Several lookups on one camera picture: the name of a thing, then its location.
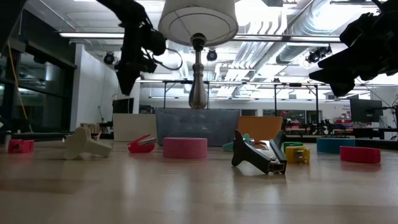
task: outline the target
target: ceiling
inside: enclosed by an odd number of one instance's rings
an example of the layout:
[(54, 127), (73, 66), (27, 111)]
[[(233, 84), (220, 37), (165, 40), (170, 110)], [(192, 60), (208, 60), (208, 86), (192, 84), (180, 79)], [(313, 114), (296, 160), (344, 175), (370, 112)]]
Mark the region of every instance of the ceiling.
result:
[[(150, 20), (157, 27), (164, 2), (161, 0), (141, 0), (138, 2), (145, 7)], [(252, 8), (249, 7), (249, 3), (247, 3), (247, 8), (242, 10), (242, 7), (246, 6), (244, 5), (245, 2), (264, 4), (261, 0), (238, 0), (235, 2), (238, 23), (240, 22), (239, 18), (251, 16)], [(249, 21), (246, 26), (240, 26), (238, 33), (314, 35), (308, 33), (308, 31), (304, 32), (305, 30), (302, 32), (302, 30), (297, 29), (298, 26), (295, 26), (296, 23), (306, 22), (305, 19), (309, 18), (308, 20), (312, 26), (316, 26), (322, 31), (327, 30), (327, 32), (321, 32), (321, 35), (339, 35), (344, 31), (346, 25), (357, 19), (360, 14), (368, 11), (376, 12), (375, 7), (358, 5), (342, 7), (330, 4), (330, 0), (315, 0), (313, 7), (309, 8), (317, 7), (315, 3), (320, 2), (323, 5), (319, 11), (307, 13), (308, 9), (306, 9), (300, 17), (296, 17), (310, 2), (311, 0), (284, 0), (283, 8), (279, 8), (276, 13), (272, 13), (275, 17), (267, 17), (267, 15), (276, 8), (265, 7), (261, 16), (253, 17), (255, 19)], [(118, 26), (118, 18), (109, 9), (92, 0), (30, 0), (26, 4), (26, 9), (60, 32), (123, 32), (123, 29)], [(271, 24), (271, 29), (264, 29), (265, 24), (268, 24), (268, 22)], [(254, 30), (254, 25), (258, 23), (262, 24), (262, 28)], [(84, 43), (86, 50), (99, 59), (107, 51), (115, 51), (115, 55), (117, 55), (117, 51), (122, 44), (121, 40), (72, 41)], [(169, 47), (178, 50), (182, 54), (185, 70), (182, 72), (170, 72), (160, 68), (155, 74), (146, 74), (146, 78), (181, 79), (185, 77), (192, 79), (191, 67), (195, 61), (192, 49), (172, 42), (169, 42)], [(212, 80), (237, 81), (246, 79), (252, 82), (269, 82), (273, 78), (280, 78), (281, 81), (283, 80), (282, 82), (308, 82), (308, 74), (319, 69), (316, 65), (309, 65), (305, 62), (308, 51), (315, 47), (319, 46), (308, 45), (303, 47), (286, 46), (285, 43), (228, 42), (215, 47), (218, 54), (218, 59), (215, 62), (207, 61), (206, 53), (209, 49), (205, 49), (202, 54), (202, 63), (205, 66), (205, 76), (207, 74)], [(345, 48), (341, 44), (335, 44), (331, 47), (333, 53)], [(284, 65), (276, 65), (276, 56), (282, 55), (282, 52), (290, 49), (295, 49), (296, 53), (292, 50), (290, 51), (289, 56), (291, 59), (289, 59), (289, 62)], [(173, 54), (165, 54), (159, 60), (163, 60), (170, 67), (177, 67), (180, 63), (180, 59)], [(222, 86), (215, 89), (219, 90), (222, 88), (227, 87)], [(234, 88), (230, 94), (236, 94), (238, 90), (246, 91), (242, 88)]]

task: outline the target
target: lampshade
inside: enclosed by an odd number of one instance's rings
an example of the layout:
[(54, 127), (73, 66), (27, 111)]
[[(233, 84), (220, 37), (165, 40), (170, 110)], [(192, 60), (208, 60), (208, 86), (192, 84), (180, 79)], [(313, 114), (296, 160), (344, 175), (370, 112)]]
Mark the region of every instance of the lampshade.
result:
[(223, 44), (238, 32), (234, 0), (166, 0), (158, 29), (182, 45), (196, 33), (206, 37), (205, 47)]

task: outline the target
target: red plastic object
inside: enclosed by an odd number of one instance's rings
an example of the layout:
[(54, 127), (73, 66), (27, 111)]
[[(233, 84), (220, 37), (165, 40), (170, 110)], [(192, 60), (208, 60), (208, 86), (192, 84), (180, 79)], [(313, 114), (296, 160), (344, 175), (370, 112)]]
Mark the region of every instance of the red plastic object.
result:
[(15, 154), (33, 152), (34, 145), (34, 140), (23, 141), (21, 139), (13, 139), (10, 140), (10, 143), (8, 145), (8, 153)]
[(201, 159), (207, 157), (205, 138), (163, 138), (163, 157)]
[(143, 137), (140, 137), (132, 142), (130, 142), (129, 144), (127, 144), (129, 146), (129, 151), (130, 153), (145, 153), (145, 152), (151, 152), (152, 150), (155, 149), (155, 143), (152, 144), (147, 144), (145, 146), (140, 146), (138, 145), (138, 142), (148, 138), (150, 136), (150, 134), (145, 135)]
[(340, 146), (340, 159), (349, 162), (377, 164), (381, 161), (380, 149)]

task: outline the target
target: table surface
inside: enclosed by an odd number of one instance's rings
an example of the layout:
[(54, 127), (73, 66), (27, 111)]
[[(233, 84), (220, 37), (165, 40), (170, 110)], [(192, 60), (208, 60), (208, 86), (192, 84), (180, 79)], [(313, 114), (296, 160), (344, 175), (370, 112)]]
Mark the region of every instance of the table surface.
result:
[(159, 149), (109, 158), (62, 159), (60, 142), (34, 154), (0, 155), (0, 222), (18, 223), (398, 223), (398, 154), (382, 165), (317, 154), (310, 166), (264, 175), (231, 152), (204, 160), (164, 159)]

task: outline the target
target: security camera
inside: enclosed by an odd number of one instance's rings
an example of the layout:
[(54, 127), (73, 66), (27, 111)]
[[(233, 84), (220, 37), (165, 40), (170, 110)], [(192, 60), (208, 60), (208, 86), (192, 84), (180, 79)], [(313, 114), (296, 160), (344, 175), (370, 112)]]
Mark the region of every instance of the security camera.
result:
[(216, 49), (210, 49), (207, 53), (207, 61), (214, 62), (215, 60), (217, 60)]
[(104, 57), (104, 63), (107, 65), (114, 65), (116, 62), (116, 57), (114, 56), (114, 52), (107, 52)]

